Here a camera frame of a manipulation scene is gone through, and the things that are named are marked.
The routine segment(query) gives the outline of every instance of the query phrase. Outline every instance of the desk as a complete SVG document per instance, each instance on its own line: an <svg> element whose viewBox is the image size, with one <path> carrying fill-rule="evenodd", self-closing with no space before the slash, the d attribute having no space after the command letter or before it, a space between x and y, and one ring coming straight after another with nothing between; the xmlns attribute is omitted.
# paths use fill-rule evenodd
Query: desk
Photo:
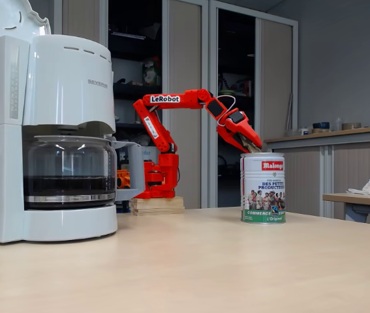
<svg viewBox="0 0 370 313"><path fill-rule="evenodd" d="M323 194L324 201L344 202L346 220L366 223L370 214L370 195L367 194Z"/></svg>
<svg viewBox="0 0 370 313"><path fill-rule="evenodd" d="M0 313L370 312L370 224L118 217L102 239L0 245Z"/></svg>

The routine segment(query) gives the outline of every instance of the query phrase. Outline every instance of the photo of people on can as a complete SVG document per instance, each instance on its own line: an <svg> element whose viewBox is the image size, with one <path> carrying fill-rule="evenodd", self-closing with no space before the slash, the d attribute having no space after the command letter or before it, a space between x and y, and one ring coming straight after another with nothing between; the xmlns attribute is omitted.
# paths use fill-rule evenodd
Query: photo of people on can
<svg viewBox="0 0 370 313"><path fill-rule="evenodd" d="M270 210L272 206L278 207L279 210L285 209L285 193L275 192L274 190L266 192L264 197L262 196L262 191L257 190L255 192L252 190L250 194L247 195L249 201L250 210Z"/></svg>

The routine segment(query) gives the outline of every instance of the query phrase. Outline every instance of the coffee maker base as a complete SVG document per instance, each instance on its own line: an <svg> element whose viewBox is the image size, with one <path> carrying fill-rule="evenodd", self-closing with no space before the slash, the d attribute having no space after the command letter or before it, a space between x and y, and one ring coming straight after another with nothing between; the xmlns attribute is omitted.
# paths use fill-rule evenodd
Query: coffee maker base
<svg viewBox="0 0 370 313"><path fill-rule="evenodd" d="M118 229L116 205L105 207L23 212L20 234L5 234L0 230L0 243L11 241L70 241L100 237Z"/></svg>

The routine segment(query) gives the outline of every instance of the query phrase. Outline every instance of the malongo logo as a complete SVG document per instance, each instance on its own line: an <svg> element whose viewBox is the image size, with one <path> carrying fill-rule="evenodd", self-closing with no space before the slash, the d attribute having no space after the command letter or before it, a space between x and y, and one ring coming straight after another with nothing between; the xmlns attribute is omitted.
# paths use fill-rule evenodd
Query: malongo logo
<svg viewBox="0 0 370 313"><path fill-rule="evenodd" d="M151 96L150 103L159 103L159 102L171 102L171 103L179 103L180 97L179 96Z"/></svg>
<svg viewBox="0 0 370 313"><path fill-rule="evenodd" d="M262 171L283 171L283 161L262 161Z"/></svg>

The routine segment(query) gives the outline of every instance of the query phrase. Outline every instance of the malongo coffee can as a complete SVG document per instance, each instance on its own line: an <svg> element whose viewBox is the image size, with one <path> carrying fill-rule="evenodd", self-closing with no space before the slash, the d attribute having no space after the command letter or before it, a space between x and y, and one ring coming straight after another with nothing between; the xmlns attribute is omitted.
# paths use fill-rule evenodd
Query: malongo coffee can
<svg viewBox="0 0 370 313"><path fill-rule="evenodd" d="M285 211L283 153L241 155L241 220L254 224L282 224Z"/></svg>

